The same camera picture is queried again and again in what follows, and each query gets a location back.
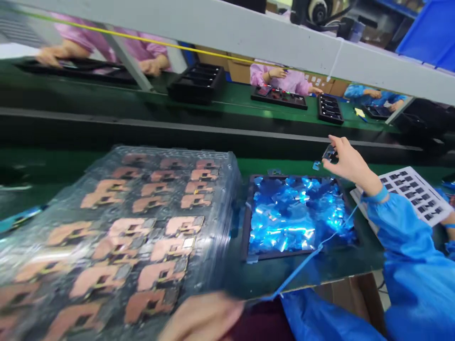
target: sleeve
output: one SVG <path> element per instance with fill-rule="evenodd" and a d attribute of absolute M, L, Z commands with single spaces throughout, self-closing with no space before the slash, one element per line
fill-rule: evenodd
<path fill-rule="evenodd" d="M 345 97 L 348 99 L 362 97 L 364 95 L 365 89 L 366 89 L 366 86 L 364 86 L 362 84 L 352 83 L 347 87 L 347 89 L 345 91 Z"/>
<path fill-rule="evenodd" d="M 156 40 L 156 41 L 163 42 L 163 43 L 165 42 L 164 38 L 162 38 L 160 36 L 150 35 L 150 34 L 147 34 L 147 33 L 139 32 L 138 36 L 141 37 L 141 38 L 145 38 L 145 39 Z M 143 43 L 146 46 L 146 50 L 152 55 L 153 59 L 158 57 L 161 54 L 164 54 L 166 57 L 168 56 L 167 55 L 166 46 L 158 45 L 158 44 L 155 44 L 155 43 L 149 43 L 149 42 L 143 42 Z"/>
<path fill-rule="evenodd" d="M 393 93 L 389 96 L 387 100 L 393 104 L 395 102 L 398 102 L 399 100 L 406 100 L 406 98 L 407 98 L 406 96 Z"/>
<path fill-rule="evenodd" d="M 432 228 L 397 194 L 385 203 L 369 204 L 368 216 L 379 226 L 385 248 L 390 339 L 455 339 L 455 262 L 435 249 Z"/>
<path fill-rule="evenodd" d="M 313 86 L 312 83 L 308 82 L 306 79 L 305 79 L 305 74 L 303 72 L 298 72 L 300 73 L 300 81 L 299 83 L 297 84 L 296 86 L 296 92 L 302 96 L 308 96 L 309 95 L 309 89 L 310 87 Z"/>
<path fill-rule="evenodd" d="M 54 18 L 59 19 L 59 20 L 70 21 L 72 23 L 91 26 L 90 23 L 86 23 L 83 20 L 78 19 L 78 18 L 74 18 L 71 16 L 63 15 L 63 14 L 57 14 L 57 13 L 51 13 L 51 14 Z M 90 53 L 93 53 L 93 50 L 95 49 L 95 47 L 88 40 L 83 28 L 69 26 L 69 25 L 65 25 L 65 24 L 55 24 L 55 28 L 57 29 L 58 33 L 60 34 L 60 36 L 63 39 L 71 40 L 73 43 L 76 43 L 77 45 L 83 47 Z"/>
<path fill-rule="evenodd" d="M 262 86 L 264 84 L 264 78 L 262 75 L 268 72 L 272 68 L 261 64 L 250 65 L 250 84 L 255 86 Z"/>

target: black tray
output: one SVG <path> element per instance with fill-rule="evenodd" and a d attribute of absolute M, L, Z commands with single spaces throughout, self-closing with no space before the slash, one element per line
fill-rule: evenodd
<path fill-rule="evenodd" d="M 248 184 L 248 197 L 247 197 L 247 202 L 250 204 L 254 203 L 254 195 L 257 190 L 257 186 L 254 182 L 254 179 L 257 177 L 263 177 L 264 179 L 286 179 L 289 177 L 302 177 L 301 175 L 272 175 L 272 176 L 264 176 L 260 174 L 255 174 L 250 177 L 250 181 Z M 315 177 L 315 176 L 308 176 L 308 179 L 317 179 L 321 181 L 323 177 Z M 343 200 L 345 202 L 345 207 L 352 211 L 351 205 L 349 204 L 347 200 L 347 193 L 344 189 L 344 187 L 341 185 L 340 180 L 338 178 L 335 178 L 335 181 L 337 182 L 338 188 L 340 190 L 340 193 L 343 195 Z M 245 261 L 248 261 L 248 249 L 250 245 L 250 234 L 251 234 L 251 218 L 253 216 L 253 212 L 251 210 L 251 206 L 247 205 L 245 209 L 245 216 L 243 219 L 243 236 L 242 236 L 242 246 L 241 246 L 241 252 L 242 252 L 242 259 Z M 357 240 L 356 240 L 356 245 L 360 245 L 360 241 L 358 239 L 359 233 L 357 232 L 357 226 L 356 222 L 354 219 L 354 230 L 356 232 Z M 345 245 L 342 246 L 336 246 L 334 249 L 338 248 L 344 248 L 347 247 Z M 301 251 L 276 251 L 276 252 L 268 252 L 268 253 L 262 253 L 257 255 L 258 260 L 265 260 L 265 259 L 272 259 L 272 258 L 282 258 L 282 257 L 287 257 L 287 256 L 296 256 L 300 254 L 307 254 L 307 253 L 312 253 L 316 250 L 301 250 Z"/>
<path fill-rule="evenodd" d="M 225 84 L 222 66 L 195 63 L 182 72 L 167 90 L 169 96 L 178 102 L 208 105 Z"/>
<path fill-rule="evenodd" d="M 262 87 L 251 87 L 251 99 L 257 100 L 259 102 L 266 102 L 272 104 L 278 104 L 285 107 L 297 108 L 308 110 L 307 102 L 302 95 L 290 93 L 288 91 L 283 91 L 281 89 L 276 89 L 274 87 L 270 87 L 270 91 L 267 95 L 261 96 L 258 94 L 258 91 L 261 90 Z"/>
<path fill-rule="evenodd" d="M 318 96 L 318 119 L 338 125 L 345 122 L 338 100 L 335 97 L 327 94 Z"/>
<path fill-rule="evenodd" d="M 362 106 L 362 110 L 371 118 L 387 120 L 392 114 L 386 107 Z"/>
<path fill-rule="evenodd" d="M 71 62 L 76 68 L 64 66 L 58 69 L 38 63 L 35 59 L 26 59 L 15 66 L 25 72 L 35 74 L 55 75 L 61 77 L 78 78 L 91 81 L 104 81 L 117 84 L 136 84 L 134 78 L 125 66 L 112 62 L 97 61 L 94 59 L 67 59 L 62 62 Z"/>

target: white shelf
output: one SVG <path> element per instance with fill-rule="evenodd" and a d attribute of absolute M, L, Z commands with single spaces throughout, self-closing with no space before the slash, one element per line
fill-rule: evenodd
<path fill-rule="evenodd" d="M 455 105 L 455 77 L 219 0 L 12 0 Z"/>

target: stack of circuit boards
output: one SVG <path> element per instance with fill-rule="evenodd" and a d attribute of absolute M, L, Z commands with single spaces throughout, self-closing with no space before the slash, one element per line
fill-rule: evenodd
<path fill-rule="evenodd" d="M 232 153 L 115 148 L 0 249 L 0 339 L 154 340 L 217 288 Z"/>

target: blue film pieces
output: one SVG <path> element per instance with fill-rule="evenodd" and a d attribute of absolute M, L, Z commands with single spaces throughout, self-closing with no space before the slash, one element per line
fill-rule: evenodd
<path fill-rule="evenodd" d="M 255 185 L 249 254 L 315 250 L 319 239 L 333 232 L 355 241 L 334 179 L 259 177 Z"/>

